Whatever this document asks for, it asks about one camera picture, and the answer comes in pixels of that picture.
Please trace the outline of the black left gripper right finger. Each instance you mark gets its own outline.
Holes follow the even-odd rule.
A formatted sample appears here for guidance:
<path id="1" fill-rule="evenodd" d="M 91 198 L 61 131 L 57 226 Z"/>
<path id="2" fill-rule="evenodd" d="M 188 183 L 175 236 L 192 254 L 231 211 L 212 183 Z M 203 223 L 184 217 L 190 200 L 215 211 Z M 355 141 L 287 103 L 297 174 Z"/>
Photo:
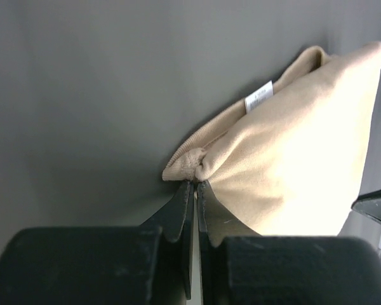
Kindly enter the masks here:
<path id="1" fill-rule="evenodd" d="M 197 187 L 203 304 L 381 304 L 381 260 L 359 238 L 261 237 Z"/>

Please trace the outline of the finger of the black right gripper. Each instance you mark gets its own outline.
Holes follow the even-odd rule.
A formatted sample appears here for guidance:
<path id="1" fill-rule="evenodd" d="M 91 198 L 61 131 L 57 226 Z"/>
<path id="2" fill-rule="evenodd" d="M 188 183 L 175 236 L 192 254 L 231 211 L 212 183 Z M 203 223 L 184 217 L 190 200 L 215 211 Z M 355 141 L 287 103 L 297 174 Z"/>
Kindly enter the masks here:
<path id="1" fill-rule="evenodd" d="M 351 209 L 381 225 L 381 189 L 360 195 Z"/>

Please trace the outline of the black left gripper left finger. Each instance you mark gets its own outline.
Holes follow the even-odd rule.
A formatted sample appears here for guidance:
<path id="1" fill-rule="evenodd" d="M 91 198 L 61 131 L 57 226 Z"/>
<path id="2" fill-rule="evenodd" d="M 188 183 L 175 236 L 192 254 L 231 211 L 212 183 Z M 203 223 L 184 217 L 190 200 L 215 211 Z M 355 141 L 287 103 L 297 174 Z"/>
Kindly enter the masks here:
<path id="1" fill-rule="evenodd" d="M 23 229 L 0 256 L 0 304 L 185 304 L 194 186 L 139 226 Z"/>

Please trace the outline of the beige t shirt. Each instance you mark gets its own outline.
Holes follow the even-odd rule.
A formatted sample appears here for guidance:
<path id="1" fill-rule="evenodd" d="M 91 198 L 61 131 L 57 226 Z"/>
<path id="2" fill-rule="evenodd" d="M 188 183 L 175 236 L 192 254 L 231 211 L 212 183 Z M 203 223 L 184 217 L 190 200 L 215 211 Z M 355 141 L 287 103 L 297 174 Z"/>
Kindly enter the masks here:
<path id="1" fill-rule="evenodd" d="M 335 236 L 360 192 L 380 74 L 380 41 L 346 55 L 311 46 L 267 98 L 239 100 L 192 134 L 162 178 L 208 182 L 258 234 Z"/>

